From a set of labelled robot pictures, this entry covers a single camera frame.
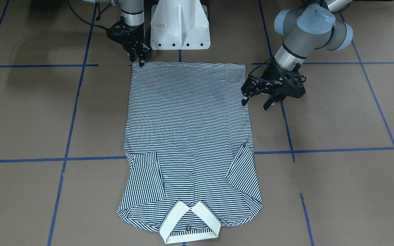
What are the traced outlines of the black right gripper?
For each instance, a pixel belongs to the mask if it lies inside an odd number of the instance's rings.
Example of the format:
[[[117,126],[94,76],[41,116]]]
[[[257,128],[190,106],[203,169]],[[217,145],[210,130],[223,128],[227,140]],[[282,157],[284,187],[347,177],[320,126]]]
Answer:
[[[151,47],[144,43],[144,23],[130,26],[123,20],[116,22],[106,30],[107,37],[122,46],[124,51],[130,52],[130,62],[138,62],[144,66],[145,60],[151,54]]]

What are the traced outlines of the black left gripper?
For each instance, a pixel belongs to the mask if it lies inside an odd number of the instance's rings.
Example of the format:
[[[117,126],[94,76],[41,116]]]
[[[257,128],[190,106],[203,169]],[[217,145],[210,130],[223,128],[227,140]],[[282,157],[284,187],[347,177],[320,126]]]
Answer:
[[[266,65],[264,72],[260,77],[253,76],[253,72]],[[285,96],[301,98],[305,95],[304,82],[306,77],[300,75],[300,62],[294,63],[292,70],[287,70],[280,66],[276,61],[264,61],[258,67],[250,72],[250,78],[247,78],[242,85],[243,95],[242,106],[260,93],[268,94],[267,101],[263,104],[263,109],[267,111],[272,105],[281,103]]]

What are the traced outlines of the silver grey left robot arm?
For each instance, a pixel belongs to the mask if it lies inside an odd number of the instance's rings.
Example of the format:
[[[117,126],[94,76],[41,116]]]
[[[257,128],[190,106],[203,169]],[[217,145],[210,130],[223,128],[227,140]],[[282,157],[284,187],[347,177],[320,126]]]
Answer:
[[[260,77],[249,73],[242,86],[242,105],[256,95],[269,96],[263,108],[281,103],[286,97],[305,95],[305,76],[299,69],[314,50],[339,51],[353,38],[349,24],[338,22],[335,13],[350,5],[350,0],[308,0],[296,10],[283,10],[274,21],[274,30],[285,40],[275,53],[263,62]]]

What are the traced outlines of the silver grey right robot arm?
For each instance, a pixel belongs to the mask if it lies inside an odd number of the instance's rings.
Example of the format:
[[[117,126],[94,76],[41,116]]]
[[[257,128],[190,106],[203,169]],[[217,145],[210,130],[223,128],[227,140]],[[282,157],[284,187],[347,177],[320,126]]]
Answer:
[[[129,55],[130,62],[138,61],[143,66],[151,48],[145,42],[144,1],[142,0],[91,0],[91,3],[118,5],[121,9],[119,21],[105,30],[106,36],[120,44]]]

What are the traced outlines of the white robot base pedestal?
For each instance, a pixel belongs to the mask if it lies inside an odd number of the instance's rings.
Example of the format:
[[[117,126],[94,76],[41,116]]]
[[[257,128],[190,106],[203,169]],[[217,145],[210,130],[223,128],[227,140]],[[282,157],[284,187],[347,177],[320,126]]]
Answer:
[[[152,6],[153,50],[206,50],[211,46],[208,8],[199,0],[160,0]]]

